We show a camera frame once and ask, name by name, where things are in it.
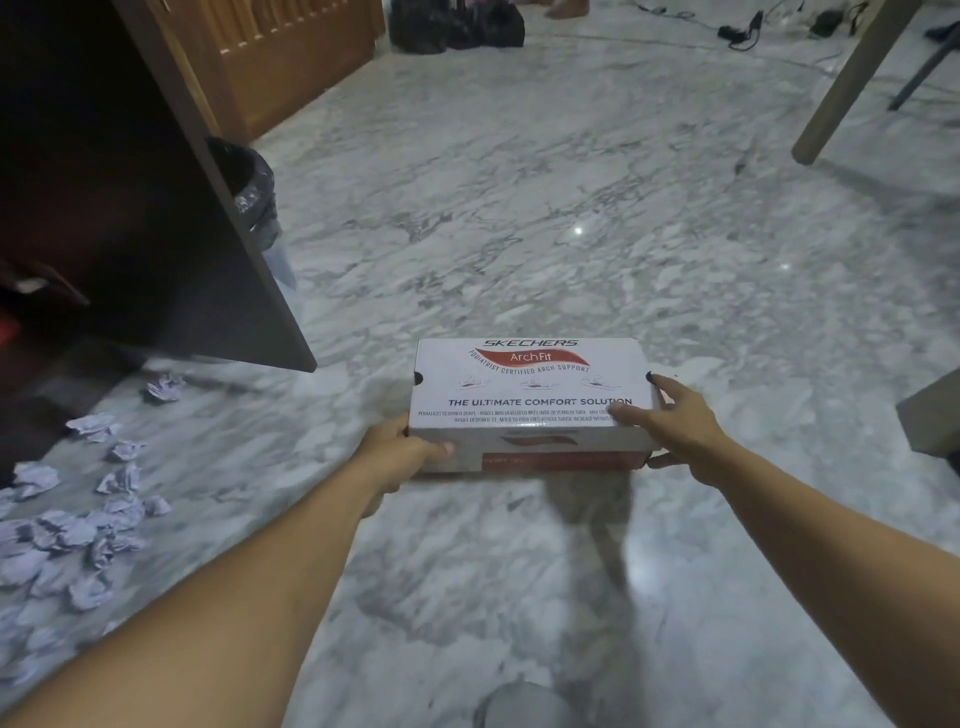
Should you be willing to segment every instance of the charger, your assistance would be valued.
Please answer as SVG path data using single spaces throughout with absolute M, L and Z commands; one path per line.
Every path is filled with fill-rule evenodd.
M 760 40 L 760 26 L 763 25 L 763 11 L 757 11 L 756 14 L 750 19 L 750 26 L 745 31 L 741 31 L 739 28 L 734 28 L 732 25 L 721 25 L 717 28 L 717 35 L 722 37 L 724 40 L 730 42 L 730 46 L 740 45 L 740 43 L 746 43 L 750 38 L 754 36 L 754 31 L 756 31 L 756 40 Z

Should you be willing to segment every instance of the trash bin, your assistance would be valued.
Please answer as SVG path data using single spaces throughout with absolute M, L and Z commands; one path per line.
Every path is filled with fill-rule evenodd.
M 300 317 L 297 277 L 283 245 L 283 228 L 276 214 L 274 170 L 253 149 L 211 136 L 206 141 L 244 226 L 251 232 L 257 249 L 267 261 L 276 284 L 290 310 Z

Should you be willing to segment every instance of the black bag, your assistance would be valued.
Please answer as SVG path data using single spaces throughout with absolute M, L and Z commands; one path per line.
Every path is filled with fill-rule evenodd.
M 392 0 L 390 42 L 405 53 L 428 56 L 446 50 L 450 29 L 447 0 Z
M 446 44 L 455 51 L 466 51 L 483 45 L 483 38 L 477 26 L 476 6 L 467 8 L 464 0 L 457 0 L 456 10 L 450 11 L 450 26 L 446 34 Z
M 484 45 L 494 48 L 522 48 L 526 37 L 523 15 L 507 0 L 488 0 L 473 6 Z
M 507 0 L 486 0 L 470 8 L 458 0 L 391 0 L 390 41 L 405 53 L 431 55 L 447 48 L 480 45 L 522 48 L 523 15 Z

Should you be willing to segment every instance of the wooden panel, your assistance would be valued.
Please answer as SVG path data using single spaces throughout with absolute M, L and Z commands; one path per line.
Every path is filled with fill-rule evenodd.
M 237 107 L 254 137 L 373 56 L 369 0 L 208 1 L 242 6 L 255 19 L 254 42 L 222 49 Z
M 176 36 L 169 45 L 175 55 L 181 46 L 188 82 L 196 77 L 203 92 L 194 94 L 198 106 L 204 109 L 205 97 L 223 135 L 241 143 L 369 61 L 374 39 L 383 34 L 380 0 L 150 2 L 169 9 Z M 232 123 L 225 124 L 224 113 Z
M 229 141 L 249 143 L 250 130 L 220 58 L 225 29 L 211 22 L 207 11 L 212 9 L 205 0 L 151 0 L 149 5 L 204 118 L 210 114 L 215 119 L 207 126 Z

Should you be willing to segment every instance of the white shoe box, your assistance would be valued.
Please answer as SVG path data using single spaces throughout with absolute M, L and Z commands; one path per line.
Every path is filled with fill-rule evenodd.
M 635 339 L 420 339 L 410 434 L 449 442 L 444 473 L 629 471 L 658 449 L 613 401 L 657 398 Z

